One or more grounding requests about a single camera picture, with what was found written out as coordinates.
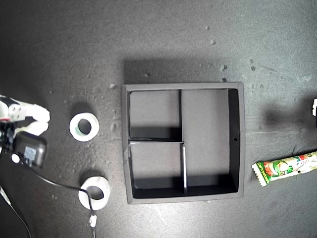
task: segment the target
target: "tape roll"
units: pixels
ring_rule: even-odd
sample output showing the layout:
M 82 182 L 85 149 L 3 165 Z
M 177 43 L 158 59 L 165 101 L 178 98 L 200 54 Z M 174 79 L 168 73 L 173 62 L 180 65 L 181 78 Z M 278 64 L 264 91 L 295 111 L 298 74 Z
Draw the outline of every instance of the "tape roll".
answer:
M 80 120 L 87 120 L 91 125 L 91 130 L 88 134 L 84 134 L 79 129 Z M 78 141 L 89 141 L 93 139 L 99 132 L 99 121 L 94 114 L 80 113 L 73 117 L 69 124 L 69 131 L 72 136 Z
M 87 188 L 91 186 L 98 187 L 104 194 L 104 197 L 102 199 L 98 199 L 98 200 L 91 199 L 91 205 L 93 210 L 100 210 L 107 205 L 109 200 L 110 191 L 111 191 L 109 182 L 104 177 L 100 177 L 100 176 L 90 177 L 83 183 L 83 185 L 80 188 L 87 190 Z M 86 193 L 81 191 L 78 192 L 78 198 L 84 207 L 86 207 L 87 209 L 90 209 L 89 199 Z

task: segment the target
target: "dark gray table surface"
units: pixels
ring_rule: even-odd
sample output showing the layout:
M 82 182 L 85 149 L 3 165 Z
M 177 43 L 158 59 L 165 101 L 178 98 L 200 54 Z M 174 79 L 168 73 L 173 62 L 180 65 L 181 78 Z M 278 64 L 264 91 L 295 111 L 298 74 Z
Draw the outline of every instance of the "dark gray table surface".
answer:
M 98 238 L 316 237 L 317 172 L 262 188 L 251 169 L 259 160 L 317 150 L 316 65 L 316 0 L 0 2 L 0 94 L 50 110 L 42 174 L 71 185 L 89 172 L 108 178 Z M 244 197 L 128 205 L 121 85 L 222 78 L 244 83 Z M 101 126 L 87 143 L 68 131 L 72 113 L 84 108 Z M 76 192 L 41 182 L 7 157 L 0 179 L 34 237 L 92 237 Z M 0 217 L 1 238 L 27 237 L 3 199 Z

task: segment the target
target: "green candy wrapper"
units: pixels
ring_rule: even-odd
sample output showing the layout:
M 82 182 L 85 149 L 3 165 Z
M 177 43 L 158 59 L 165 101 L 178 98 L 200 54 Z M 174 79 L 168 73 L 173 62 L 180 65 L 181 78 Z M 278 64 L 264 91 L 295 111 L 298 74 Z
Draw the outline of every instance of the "green candy wrapper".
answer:
M 262 187 L 269 182 L 317 169 L 317 151 L 281 160 L 257 162 L 252 165 Z

